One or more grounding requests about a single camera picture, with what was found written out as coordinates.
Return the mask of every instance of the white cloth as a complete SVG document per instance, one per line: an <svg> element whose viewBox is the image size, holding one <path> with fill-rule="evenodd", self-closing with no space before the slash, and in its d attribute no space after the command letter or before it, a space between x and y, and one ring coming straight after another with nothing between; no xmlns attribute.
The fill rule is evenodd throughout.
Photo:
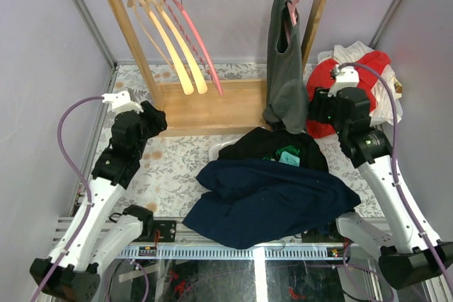
<svg viewBox="0 0 453 302"><path fill-rule="evenodd" d="M343 47L341 45L334 45L333 51L325 51L318 54L318 63L323 62L326 59L333 58L337 63L353 63L365 56L367 53L373 52L374 50L371 47L366 46L362 42L355 42L349 47ZM395 92L395 72L390 65L387 65L381 74L382 78L389 85L393 97L395 100L398 100L401 97L401 94ZM383 122L388 122L393 124L393 117L391 114L391 104L390 98L385 91L385 87L381 84L380 81L371 89L373 96L376 98L376 108L369 113L372 118L372 125L381 124ZM398 122L401 120L403 114L401 107L398 110Z"/></svg>

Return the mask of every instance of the hanging gray garment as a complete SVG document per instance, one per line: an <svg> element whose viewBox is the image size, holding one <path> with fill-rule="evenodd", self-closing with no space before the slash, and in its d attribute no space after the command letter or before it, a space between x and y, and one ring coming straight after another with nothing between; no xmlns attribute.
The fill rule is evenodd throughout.
<svg viewBox="0 0 453 302"><path fill-rule="evenodd" d="M266 109L263 118L274 129L291 134L305 130L309 97L302 81L302 53L299 21L293 27L287 2L274 0L268 35L268 69ZM291 32L288 44L284 23Z"/></svg>

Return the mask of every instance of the white bracket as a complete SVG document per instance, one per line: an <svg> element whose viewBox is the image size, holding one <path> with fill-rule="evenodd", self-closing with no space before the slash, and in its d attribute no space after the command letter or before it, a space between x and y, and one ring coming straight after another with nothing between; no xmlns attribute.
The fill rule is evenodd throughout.
<svg viewBox="0 0 453 302"><path fill-rule="evenodd" d="M343 88L355 88L359 84L359 73L353 66L338 68L338 65L333 69L335 83L328 90L328 97L337 95L337 92Z"/></svg>
<svg viewBox="0 0 453 302"><path fill-rule="evenodd" d="M110 103L112 105L112 111L116 114L132 110L143 112L142 106L133 101L133 95L129 90L118 93L104 93L102 96L104 97L102 103Z"/></svg>

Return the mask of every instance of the wooden post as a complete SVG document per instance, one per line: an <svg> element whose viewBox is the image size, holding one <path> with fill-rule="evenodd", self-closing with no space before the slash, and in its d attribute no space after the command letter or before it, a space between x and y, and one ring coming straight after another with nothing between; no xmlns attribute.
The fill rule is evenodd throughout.
<svg viewBox="0 0 453 302"><path fill-rule="evenodd" d="M129 16L127 15L125 5L122 0L107 0L110 4L113 14L121 28L122 34L124 35L127 44L129 45L130 51L134 56L134 59L139 67L140 72L144 78L145 83L148 86L149 92L154 101L154 106L162 110L164 108L164 98L161 91L159 90L154 80L153 74L149 69L149 65L146 57L144 56L142 47L140 46L137 35L135 34L132 23L130 22Z"/></svg>
<svg viewBox="0 0 453 302"><path fill-rule="evenodd" d="M305 69L306 61L309 58L311 46L313 45L316 31L318 30L319 21L324 11L326 0L313 0L309 20L306 24L304 39L302 40L302 70Z"/></svg>

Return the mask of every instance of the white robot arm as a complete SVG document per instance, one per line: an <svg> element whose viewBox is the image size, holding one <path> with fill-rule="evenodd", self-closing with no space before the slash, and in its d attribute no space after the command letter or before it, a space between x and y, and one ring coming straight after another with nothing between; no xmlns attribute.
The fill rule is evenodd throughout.
<svg viewBox="0 0 453 302"><path fill-rule="evenodd" d="M148 139L166 129L165 114L148 102L141 105L134 102L128 91L105 94L103 102L111 103L117 116L109 147L91 173L91 202L85 196L71 226L49 257L35 259L30 268L38 284L48 279L44 293L66 301L91 301L102 273L121 250L134 240L154 240L152 211L135 205L123 211L103 239L98 237L115 203L138 171Z"/></svg>
<svg viewBox="0 0 453 302"><path fill-rule="evenodd" d="M309 119L331 124L343 153L372 188L391 229L391 236L366 222L355 212L337 218L339 233L356 242L379 261L384 278L395 289L439 276L440 268L427 246L434 245L445 267L453 262L453 243L442 242L418 208L396 163L395 183L391 166L392 147L385 134L370 127L369 98L357 88L359 74L353 66L332 71L331 88L317 88L310 103ZM396 184L423 225L418 228L408 213Z"/></svg>

